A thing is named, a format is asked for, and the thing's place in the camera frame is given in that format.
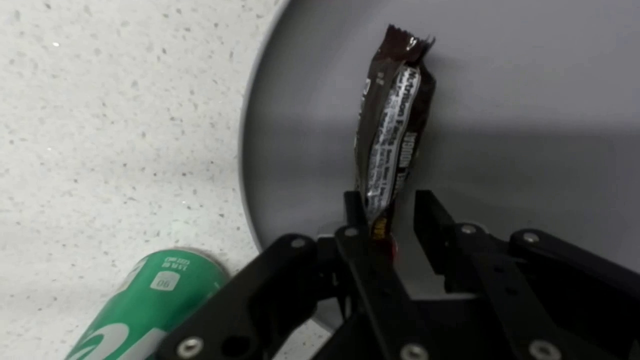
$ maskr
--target countertop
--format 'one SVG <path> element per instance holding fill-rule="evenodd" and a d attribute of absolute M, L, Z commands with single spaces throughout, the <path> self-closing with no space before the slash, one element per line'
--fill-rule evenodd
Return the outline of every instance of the countertop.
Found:
<path fill-rule="evenodd" d="M 0 2 L 0 353 L 65 357 L 143 255 L 254 253 L 243 104 L 284 0 Z M 282 357 L 325 333 L 308 326 Z"/>

